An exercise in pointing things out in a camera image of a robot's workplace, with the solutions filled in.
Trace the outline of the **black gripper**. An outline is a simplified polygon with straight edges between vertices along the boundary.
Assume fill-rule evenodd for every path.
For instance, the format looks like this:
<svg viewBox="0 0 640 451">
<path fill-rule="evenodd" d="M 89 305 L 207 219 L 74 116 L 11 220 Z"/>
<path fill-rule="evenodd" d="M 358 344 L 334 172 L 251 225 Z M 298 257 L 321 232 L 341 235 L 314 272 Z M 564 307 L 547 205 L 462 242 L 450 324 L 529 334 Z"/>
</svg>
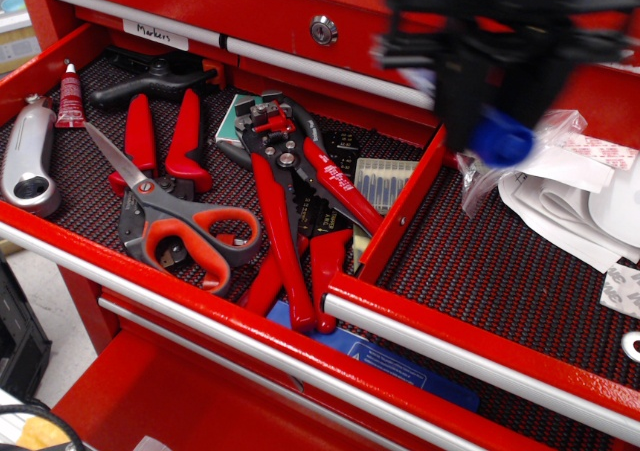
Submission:
<svg viewBox="0 0 640 451">
<path fill-rule="evenodd" d="M 639 0 L 385 0 L 389 29 L 372 54 L 384 69 L 435 68 L 447 55 L 467 53 L 501 65 L 543 58 L 563 64 L 621 61 L 631 46 L 627 25 L 591 28 L 587 15 L 631 16 Z M 442 68 L 435 111 L 447 146 L 463 151 L 487 111 L 530 129 L 565 85 L 563 68 Z"/>
</svg>

